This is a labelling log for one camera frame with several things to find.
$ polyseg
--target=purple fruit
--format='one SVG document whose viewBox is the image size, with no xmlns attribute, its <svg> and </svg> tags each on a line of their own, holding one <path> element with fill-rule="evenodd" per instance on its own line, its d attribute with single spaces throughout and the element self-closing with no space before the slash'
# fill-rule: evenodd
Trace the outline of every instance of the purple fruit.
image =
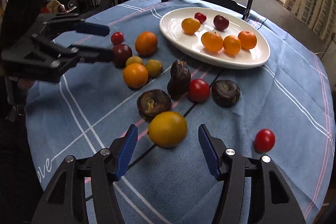
<svg viewBox="0 0 336 224">
<path fill-rule="evenodd" d="M 217 15 L 213 19 L 213 25 L 215 25 L 216 30 L 222 32 L 229 27 L 229 20 L 224 16 Z"/>
<path fill-rule="evenodd" d="M 126 66 L 126 61 L 132 56 L 132 49 L 125 45 L 125 44 L 119 44 L 115 45 L 112 48 L 114 58 L 113 63 L 116 68 L 124 68 Z"/>
</svg>

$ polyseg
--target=blue tablecloth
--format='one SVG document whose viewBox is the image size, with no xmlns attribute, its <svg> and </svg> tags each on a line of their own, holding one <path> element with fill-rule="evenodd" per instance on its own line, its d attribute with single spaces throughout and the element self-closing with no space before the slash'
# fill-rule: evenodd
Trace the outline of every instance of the blue tablecloth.
<svg viewBox="0 0 336 224">
<path fill-rule="evenodd" d="M 131 162 L 153 143 L 146 135 L 147 122 L 136 107 L 138 96 L 151 89 L 166 90 L 169 69 L 177 59 L 187 62 L 193 78 L 211 83 L 230 79 L 241 88 L 241 99 L 229 109 L 218 107 L 212 98 L 196 105 L 186 116 L 189 131 L 174 149 L 155 147 L 135 164 L 115 191 L 127 224 L 211 223 L 222 182 L 209 173 L 198 142 L 198 127 L 205 123 L 213 136 L 244 156 L 258 159 L 252 147 L 256 133 L 270 128 L 276 145 L 268 153 L 286 178 L 308 224 L 322 206 L 332 170 L 335 150 L 335 121 L 328 78 L 320 60 L 278 26 L 251 13 L 249 23 L 267 39 L 271 56 L 259 68 L 221 70 L 201 63 L 174 48 L 161 34 L 159 20 L 182 7 L 210 7 L 241 17 L 228 9 L 199 0 L 131 0 L 88 19 L 121 31 L 133 54 L 134 41 L 143 31 L 158 36 L 158 51 L 164 73 L 141 90 L 127 88 L 122 70 L 113 64 L 79 64 L 59 84 L 36 83 L 29 91 L 27 129 L 38 178 L 45 188 L 66 155 L 80 159 L 92 156 L 124 134 L 131 123 L 139 129 L 139 141 Z M 76 32 L 55 39 L 70 44 L 111 48 L 110 37 Z M 192 103 L 184 97 L 173 110 L 186 113 Z M 90 179 L 86 179 L 90 196 Z M 246 179 L 246 196 L 250 181 Z M 87 202 L 91 223 L 96 223 L 93 201 Z M 244 200 L 241 223 L 247 222 L 249 198 Z"/>
</svg>

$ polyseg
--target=red fruit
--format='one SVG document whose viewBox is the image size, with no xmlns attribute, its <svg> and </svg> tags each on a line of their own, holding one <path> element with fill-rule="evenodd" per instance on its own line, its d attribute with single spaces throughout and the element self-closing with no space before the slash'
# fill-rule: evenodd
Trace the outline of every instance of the red fruit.
<svg viewBox="0 0 336 224">
<path fill-rule="evenodd" d="M 196 13 L 194 15 L 194 18 L 195 19 L 198 19 L 198 21 L 203 24 L 206 20 L 207 20 L 207 16 L 205 14 L 202 14 L 202 13 Z"/>
<path fill-rule="evenodd" d="M 266 153 L 270 151 L 275 144 L 275 134 L 265 128 L 260 130 L 254 139 L 254 149 L 257 153 Z"/>
<path fill-rule="evenodd" d="M 222 32 L 229 27 L 229 20 L 224 16 L 217 15 L 213 19 L 213 25 L 215 25 L 216 30 Z"/>
<path fill-rule="evenodd" d="M 125 44 L 119 44 L 115 45 L 112 48 L 114 57 L 113 57 L 113 63 L 115 67 L 117 68 L 124 68 L 126 66 L 126 61 L 132 56 L 132 49 L 125 45 Z"/>
<path fill-rule="evenodd" d="M 118 45 L 124 42 L 124 34 L 122 32 L 115 32 L 111 35 L 111 42 L 113 45 Z"/>
<path fill-rule="evenodd" d="M 188 98 L 193 103 L 202 103 L 210 96 L 210 87 L 202 79 L 194 79 L 188 88 Z"/>
</svg>

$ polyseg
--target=red tomato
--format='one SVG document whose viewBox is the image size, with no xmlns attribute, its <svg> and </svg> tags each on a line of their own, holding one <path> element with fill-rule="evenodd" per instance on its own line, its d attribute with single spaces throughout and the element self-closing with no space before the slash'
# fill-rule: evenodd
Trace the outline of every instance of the red tomato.
<svg viewBox="0 0 336 224">
<path fill-rule="evenodd" d="M 112 34 L 111 36 L 111 42 L 113 45 L 118 45 L 121 44 L 122 42 L 124 42 L 124 34 L 122 32 L 115 32 L 114 34 Z"/>
<path fill-rule="evenodd" d="M 190 82 L 188 88 L 189 100 L 193 103 L 202 103 L 210 96 L 210 87 L 202 79 L 194 79 Z"/>
<path fill-rule="evenodd" d="M 254 139 L 254 149 L 256 152 L 265 153 L 270 151 L 275 144 L 275 134 L 264 128 L 260 130 Z"/>
<path fill-rule="evenodd" d="M 203 24 L 206 20 L 207 20 L 207 16 L 205 14 L 202 14 L 202 13 L 196 13 L 194 15 L 194 18 L 195 19 L 198 19 L 198 21 Z"/>
</svg>

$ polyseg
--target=blue gripper pad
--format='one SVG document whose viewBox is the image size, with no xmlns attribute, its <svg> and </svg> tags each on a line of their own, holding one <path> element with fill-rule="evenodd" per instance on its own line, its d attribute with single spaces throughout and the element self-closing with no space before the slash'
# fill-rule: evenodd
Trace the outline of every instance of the blue gripper pad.
<svg viewBox="0 0 336 224">
<path fill-rule="evenodd" d="M 132 124 L 123 138 L 126 139 L 118 155 L 117 168 L 114 174 L 117 181 L 127 172 L 129 162 L 138 141 L 138 128 Z"/>
<path fill-rule="evenodd" d="M 73 28 L 76 32 L 98 35 L 100 37 L 105 37 L 110 34 L 110 28 L 108 26 L 84 21 L 74 24 Z"/>
<path fill-rule="evenodd" d="M 217 155 L 210 138 L 212 138 L 205 125 L 198 128 L 198 140 L 201 145 L 205 160 L 207 162 L 210 174 L 217 179 L 220 175 L 219 156 Z"/>
</svg>

